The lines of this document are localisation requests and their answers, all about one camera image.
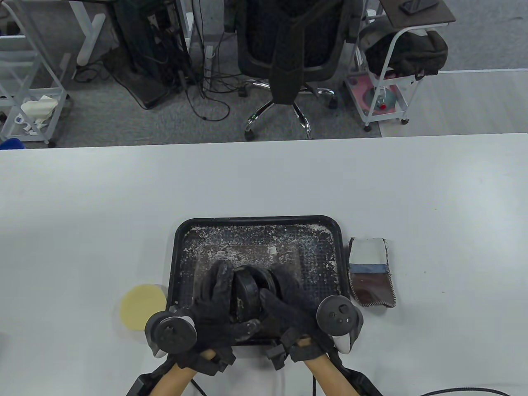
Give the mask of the person's left hand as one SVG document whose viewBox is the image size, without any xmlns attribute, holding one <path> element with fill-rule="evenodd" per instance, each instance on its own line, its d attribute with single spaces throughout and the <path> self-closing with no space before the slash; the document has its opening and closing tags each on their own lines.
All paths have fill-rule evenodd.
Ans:
<svg viewBox="0 0 528 396">
<path fill-rule="evenodd" d="M 179 354 L 169 354 L 167 362 L 179 368 L 213 377 L 233 365 L 236 357 L 232 347 L 256 335 L 262 323 L 259 319 L 236 323 L 231 319 L 231 292 L 234 266 L 219 260 L 211 266 L 200 282 L 199 293 L 190 306 L 197 331 L 197 341 Z"/>
</svg>

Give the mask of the person's right hand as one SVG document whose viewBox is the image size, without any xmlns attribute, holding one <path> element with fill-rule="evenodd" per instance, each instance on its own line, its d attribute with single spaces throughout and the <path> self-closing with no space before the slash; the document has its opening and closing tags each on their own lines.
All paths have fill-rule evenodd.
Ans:
<svg viewBox="0 0 528 396">
<path fill-rule="evenodd" d="M 280 341 L 291 360 L 326 356 L 339 371 L 346 371 L 331 337 L 317 324 L 315 300 L 284 266 L 274 266 L 271 274 L 278 281 L 280 296 L 262 289 L 260 300 L 264 311 L 280 322 Z"/>
</svg>

